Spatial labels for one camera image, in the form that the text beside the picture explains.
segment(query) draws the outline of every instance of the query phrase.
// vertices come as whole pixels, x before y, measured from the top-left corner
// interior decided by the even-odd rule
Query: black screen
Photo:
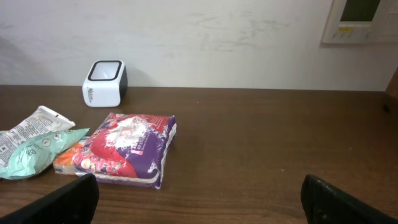
[[[371,22],[380,0],[347,0],[341,22]]]

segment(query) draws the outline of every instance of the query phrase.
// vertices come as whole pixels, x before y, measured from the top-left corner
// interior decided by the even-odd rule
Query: plastic wrapped package
[[[82,137],[75,145],[67,149],[64,153],[59,155],[52,165],[55,172],[58,174],[75,175],[75,166],[73,165],[72,157],[83,147],[90,137]]]
[[[54,131],[64,131],[75,123],[45,106],[39,106],[33,114],[11,130],[0,135],[0,167],[7,166],[11,154],[28,139]]]
[[[32,137],[17,147],[8,164],[0,167],[0,177],[23,179],[42,172],[57,154],[73,146],[88,132],[88,128],[57,131]]]
[[[174,116],[111,113],[73,156],[76,174],[159,189],[176,132]]]

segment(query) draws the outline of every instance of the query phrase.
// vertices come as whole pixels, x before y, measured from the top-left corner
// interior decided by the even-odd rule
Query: white packet
[[[0,136],[0,166],[7,166],[11,154],[28,139],[54,131],[64,131],[76,125],[66,117],[39,106],[28,118]]]

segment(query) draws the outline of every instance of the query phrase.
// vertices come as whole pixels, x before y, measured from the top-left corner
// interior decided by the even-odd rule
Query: red and purple package
[[[159,189],[176,132],[174,116],[110,113],[73,156],[76,174],[92,173],[98,182]]]

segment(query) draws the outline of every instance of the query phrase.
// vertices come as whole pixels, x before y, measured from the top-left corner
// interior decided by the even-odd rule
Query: dark brown tabletop
[[[0,130],[45,105],[91,128],[109,112],[175,115],[160,190],[99,184],[93,223],[306,223],[300,189],[315,174],[398,218],[398,119],[381,92],[129,88],[90,108],[81,87],[0,86]],[[0,180],[0,216],[75,180],[52,168]]]

